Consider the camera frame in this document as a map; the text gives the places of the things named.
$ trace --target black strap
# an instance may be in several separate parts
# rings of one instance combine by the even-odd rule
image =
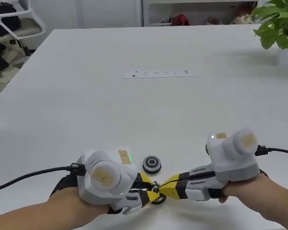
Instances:
[[[53,189],[50,196],[52,196],[54,193],[56,193],[59,190],[62,190],[64,188],[70,188],[70,187],[78,187],[78,180],[77,180],[77,176],[75,174],[70,174],[70,175],[67,175],[67,176],[63,177],[62,179],[60,179],[60,181],[55,186],[55,188]],[[114,211],[110,207],[108,214],[119,214],[121,212],[122,212],[122,209]]]

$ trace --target forearm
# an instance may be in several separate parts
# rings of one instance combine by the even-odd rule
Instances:
[[[0,230],[70,230],[64,210],[42,203],[0,215]]]
[[[288,190],[285,188],[278,188],[278,200],[270,200],[269,210],[266,219],[277,222],[288,229]]]
[[[288,190],[264,175],[245,182],[230,183],[225,195],[237,197],[265,219],[288,229]]]

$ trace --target cable connector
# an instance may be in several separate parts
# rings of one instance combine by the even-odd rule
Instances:
[[[86,174],[86,169],[84,164],[72,163],[70,166],[67,166],[67,171],[70,171],[71,174],[77,176],[84,176]]]
[[[265,145],[258,145],[257,151],[255,152],[255,156],[263,156],[268,155],[268,153],[271,152],[269,148],[267,148]]]

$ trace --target chair backrest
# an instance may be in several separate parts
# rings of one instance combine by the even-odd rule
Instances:
[[[31,8],[31,0],[19,0],[19,4],[25,11]]]

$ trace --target metal bearing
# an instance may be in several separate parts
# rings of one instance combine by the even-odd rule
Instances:
[[[143,161],[143,169],[149,174],[155,174],[161,170],[161,161],[156,156],[148,156]]]
[[[156,200],[154,200],[152,202],[152,204],[154,205],[161,205],[165,200],[167,199],[166,195],[160,194],[159,198],[157,198]]]
[[[156,181],[154,181],[153,183],[155,184],[155,187],[152,189],[152,191],[154,193],[159,193],[160,196],[156,200],[154,200],[152,204],[161,205],[166,200],[167,196],[160,193],[160,185]]]

